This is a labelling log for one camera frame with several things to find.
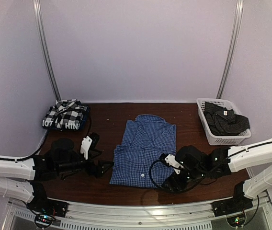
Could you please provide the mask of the blue checked long sleeve shirt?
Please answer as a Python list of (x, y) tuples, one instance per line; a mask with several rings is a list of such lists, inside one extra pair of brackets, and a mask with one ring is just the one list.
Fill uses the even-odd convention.
[(157, 115), (128, 120), (120, 145), (114, 149), (112, 185), (156, 188), (174, 170), (159, 162), (162, 154), (176, 153), (175, 124)]

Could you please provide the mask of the black white plaid shirt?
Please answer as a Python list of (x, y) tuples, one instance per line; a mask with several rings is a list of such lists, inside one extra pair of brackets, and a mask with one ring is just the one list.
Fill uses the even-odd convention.
[(82, 103), (77, 99), (56, 100), (55, 105), (47, 111), (43, 120), (53, 120), (57, 123), (67, 121), (81, 122), (83, 109)]

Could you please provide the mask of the white plastic laundry basket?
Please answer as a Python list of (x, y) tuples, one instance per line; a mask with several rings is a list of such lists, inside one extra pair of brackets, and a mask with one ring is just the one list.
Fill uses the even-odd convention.
[(207, 123), (207, 120), (204, 116), (204, 105), (206, 102), (216, 104), (218, 106), (224, 107), (228, 110), (233, 110), (233, 112), (237, 115), (241, 115), (240, 110), (236, 107), (234, 103), (228, 100), (223, 99), (216, 99), (216, 98), (197, 98), (196, 99), (198, 105), (198, 115), (202, 126), (204, 128), (204, 132), (207, 138), (208, 143), (211, 146), (217, 145), (239, 145), (244, 139), (251, 137), (250, 129), (246, 129), (245, 131), (241, 132), (237, 136), (216, 136), (214, 135)]

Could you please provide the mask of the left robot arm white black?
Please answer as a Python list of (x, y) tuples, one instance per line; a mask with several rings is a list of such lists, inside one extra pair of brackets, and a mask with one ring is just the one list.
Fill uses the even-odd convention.
[(46, 213), (51, 207), (46, 191), (41, 184), (61, 176), (85, 171), (87, 175), (102, 177), (113, 167), (112, 161), (94, 162), (101, 151), (95, 148), (98, 139), (85, 137), (80, 151), (74, 151), (74, 142), (69, 138), (53, 141), (50, 150), (44, 155), (27, 157), (0, 156), (0, 196), (14, 198), (26, 203), (30, 208)]

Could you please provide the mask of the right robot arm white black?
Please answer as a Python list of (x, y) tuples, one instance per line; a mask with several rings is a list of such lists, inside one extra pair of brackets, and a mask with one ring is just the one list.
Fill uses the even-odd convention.
[(161, 155), (161, 162), (174, 169), (163, 182), (169, 192), (185, 192), (190, 182), (199, 183), (204, 178), (218, 179), (256, 165), (270, 166), (251, 179), (237, 184), (228, 201), (231, 211), (251, 206), (253, 199), (272, 187), (272, 138), (253, 145), (218, 148), (209, 155), (195, 146), (184, 146), (175, 154)]

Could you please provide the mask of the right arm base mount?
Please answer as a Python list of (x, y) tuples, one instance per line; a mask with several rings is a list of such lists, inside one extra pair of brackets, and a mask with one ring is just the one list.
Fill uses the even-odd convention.
[(229, 198), (225, 200), (215, 201), (212, 203), (215, 217), (229, 215), (253, 207), (251, 199), (235, 199)]

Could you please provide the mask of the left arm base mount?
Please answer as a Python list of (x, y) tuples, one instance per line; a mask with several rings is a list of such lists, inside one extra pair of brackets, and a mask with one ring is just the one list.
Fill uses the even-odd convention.
[(68, 209), (68, 203), (49, 198), (34, 198), (27, 207), (37, 213), (44, 213), (53, 217), (65, 217)]

